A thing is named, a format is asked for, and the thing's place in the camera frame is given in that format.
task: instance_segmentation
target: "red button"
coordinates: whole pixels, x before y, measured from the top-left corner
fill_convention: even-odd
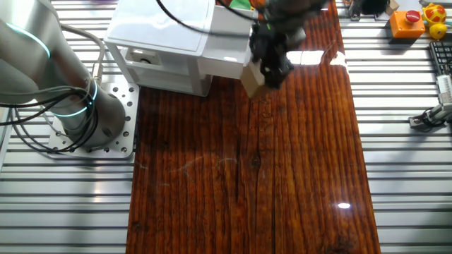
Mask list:
[[[417,11],[407,11],[407,23],[413,24],[421,19],[421,15]]]

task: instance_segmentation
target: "varnished wood surface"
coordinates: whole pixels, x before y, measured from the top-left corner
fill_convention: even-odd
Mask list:
[[[380,253],[334,6],[300,50],[326,53],[253,101],[141,90],[128,254]]]

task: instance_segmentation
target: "green object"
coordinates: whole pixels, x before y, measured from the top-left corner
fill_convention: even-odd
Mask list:
[[[241,8],[241,9],[244,9],[244,10],[251,10],[251,4],[249,3],[248,0],[232,0],[232,2],[229,5],[229,7]]]

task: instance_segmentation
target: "keyboard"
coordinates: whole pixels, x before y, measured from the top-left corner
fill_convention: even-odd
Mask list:
[[[438,75],[452,73],[452,40],[431,42],[430,52]]]

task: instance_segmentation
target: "orange block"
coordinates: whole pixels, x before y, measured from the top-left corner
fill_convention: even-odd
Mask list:
[[[422,18],[411,23],[407,20],[407,11],[394,11],[389,18],[389,23],[394,38],[419,38],[425,32]]]

